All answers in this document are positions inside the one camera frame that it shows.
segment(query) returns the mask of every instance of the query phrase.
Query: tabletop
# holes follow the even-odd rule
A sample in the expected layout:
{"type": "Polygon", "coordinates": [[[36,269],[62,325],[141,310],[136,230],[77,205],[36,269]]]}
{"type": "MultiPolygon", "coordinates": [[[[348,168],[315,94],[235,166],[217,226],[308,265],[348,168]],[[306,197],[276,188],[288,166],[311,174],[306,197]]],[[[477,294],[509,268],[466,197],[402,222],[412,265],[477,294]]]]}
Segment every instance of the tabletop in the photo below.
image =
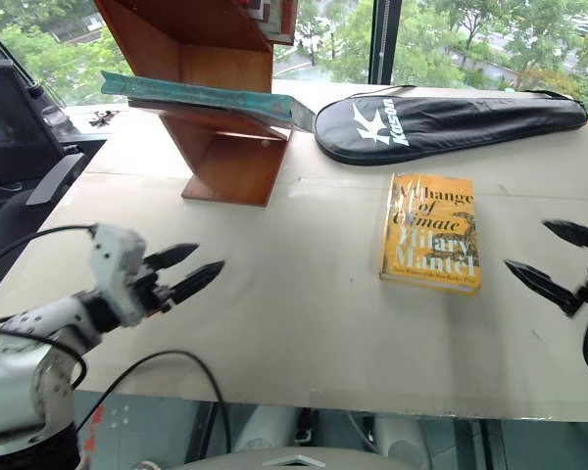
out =
{"type": "MultiPolygon", "coordinates": [[[[370,89],[274,86],[314,111],[370,89]]],[[[570,289],[585,279],[588,250],[541,221],[588,225],[588,126],[377,167],[334,162],[312,134],[293,132],[266,208],[181,199],[191,171],[160,121],[134,110],[115,126],[44,228],[114,223],[136,230],[149,252],[200,243],[162,275],[168,283],[204,262],[226,266],[173,311],[106,335],[86,356],[84,390],[102,391],[138,358],[177,348],[203,357],[235,402],[588,421],[588,306],[566,318],[503,264],[527,262],[570,289]],[[483,277],[476,296],[379,279],[393,171],[473,180],[483,277]]],[[[93,287],[88,238],[52,237],[30,243],[0,285],[0,316],[93,287]]],[[[120,390],[214,399],[200,370],[179,359],[144,365],[120,390]]]]}

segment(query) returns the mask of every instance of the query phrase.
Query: wooden stand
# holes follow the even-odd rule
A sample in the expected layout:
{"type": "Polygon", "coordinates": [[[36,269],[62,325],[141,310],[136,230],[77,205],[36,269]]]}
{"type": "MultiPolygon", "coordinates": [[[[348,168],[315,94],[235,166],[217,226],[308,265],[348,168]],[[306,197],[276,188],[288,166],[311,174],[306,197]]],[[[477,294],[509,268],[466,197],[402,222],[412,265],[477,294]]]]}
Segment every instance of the wooden stand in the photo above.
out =
{"type": "MultiPolygon", "coordinates": [[[[136,75],[233,90],[271,90],[272,46],[236,0],[95,0],[136,75]]],[[[184,198],[265,206],[287,137],[243,114],[157,112],[194,176],[184,198]]]]}

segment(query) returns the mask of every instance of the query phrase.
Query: wooden shelf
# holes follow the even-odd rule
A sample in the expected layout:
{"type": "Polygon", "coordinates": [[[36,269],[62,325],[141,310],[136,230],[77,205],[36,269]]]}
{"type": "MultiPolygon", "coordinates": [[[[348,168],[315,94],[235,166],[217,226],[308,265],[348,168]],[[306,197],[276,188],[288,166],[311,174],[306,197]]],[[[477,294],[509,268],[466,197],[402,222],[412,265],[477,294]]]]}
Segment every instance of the wooden shelf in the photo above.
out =
{"type": "MultiPolygon", "coordinates": [[[[272,46],[237,1],[95,2],[136,75],[270,93],[272,46]]],[[[236,112],[166,109],[162,121],[194,172],[183,197],[268,203],[286,136],[236,112]]]]}

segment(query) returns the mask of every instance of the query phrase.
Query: hardcover book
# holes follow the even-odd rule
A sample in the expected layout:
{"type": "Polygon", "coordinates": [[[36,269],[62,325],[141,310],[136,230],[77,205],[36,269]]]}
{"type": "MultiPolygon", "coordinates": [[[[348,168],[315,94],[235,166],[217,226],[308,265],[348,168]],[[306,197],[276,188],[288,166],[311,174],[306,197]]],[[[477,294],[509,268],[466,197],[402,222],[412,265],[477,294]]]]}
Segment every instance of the hardcover book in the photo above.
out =
{"type": "Polygon", "coordinates": [[[481,286],[469,179],[392,175],[380,276],[474,294],[481,286]]]}

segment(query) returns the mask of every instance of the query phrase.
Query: book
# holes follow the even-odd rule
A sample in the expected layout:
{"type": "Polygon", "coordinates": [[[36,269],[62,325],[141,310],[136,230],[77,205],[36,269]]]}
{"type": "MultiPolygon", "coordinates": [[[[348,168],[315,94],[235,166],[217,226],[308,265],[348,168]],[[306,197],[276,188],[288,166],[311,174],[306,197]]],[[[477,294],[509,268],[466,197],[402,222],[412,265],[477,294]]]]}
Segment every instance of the book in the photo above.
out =
{"type": "Polygon", "coordinates": [[[380,276],[474,294],[481,286],[469,179],[392,175],[380,276]]]}
{"type": "Polygon", "coordinates": [[[314,131],[315,113],[289,95],[226,90],[109,71],[102,71],[102,74],[105,78],[102,93],[123,95],[129,102],[148,102],[146,108],[163,110],[178,109],[180,105],[201,106],[244,113],[270,126],[314,131]]]}
{"type": "Polygon", "coordinates": [[[294,44],[297,0],[238,0],[271,43],[294,44]]]}

